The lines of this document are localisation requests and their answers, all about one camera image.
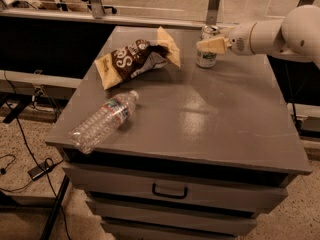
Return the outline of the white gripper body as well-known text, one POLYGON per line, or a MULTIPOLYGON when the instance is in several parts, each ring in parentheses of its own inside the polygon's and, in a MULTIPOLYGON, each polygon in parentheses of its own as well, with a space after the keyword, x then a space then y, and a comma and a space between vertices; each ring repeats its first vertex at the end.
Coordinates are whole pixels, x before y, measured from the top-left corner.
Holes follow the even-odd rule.
POLYGON ((251 48, 251 34, 256 22, 247 22, 235 26, 229 32, 231 51, 241 56, 251 56, 254 54, 251 48))

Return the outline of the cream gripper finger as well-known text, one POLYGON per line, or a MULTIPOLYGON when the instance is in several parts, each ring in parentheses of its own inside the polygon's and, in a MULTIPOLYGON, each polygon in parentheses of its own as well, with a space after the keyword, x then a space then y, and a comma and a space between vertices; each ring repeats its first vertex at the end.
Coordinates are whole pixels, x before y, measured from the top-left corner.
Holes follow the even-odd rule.
POLYGON ((230 47, 230 41, 225 37, 215 37, 198 41, 196 47, 201 52, 225 54, 230 47))
POLYGON ((219 29, 220 34, 223 35, 225 38, 229 38, 231 33, 234 31, 234 27, 222 27, 219 29))

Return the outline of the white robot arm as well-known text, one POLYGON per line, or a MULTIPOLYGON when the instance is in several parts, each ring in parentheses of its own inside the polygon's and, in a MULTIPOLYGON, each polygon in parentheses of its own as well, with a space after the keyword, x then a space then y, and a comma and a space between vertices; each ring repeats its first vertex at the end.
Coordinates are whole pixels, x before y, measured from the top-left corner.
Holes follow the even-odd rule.
POLYGON ((252 21, 227 27, 209 39, 198 41, 201 52, 239 56, 265 54, 294 62, 313 62, 320 68, 320 8, 304 5, 286 17, 252 21))

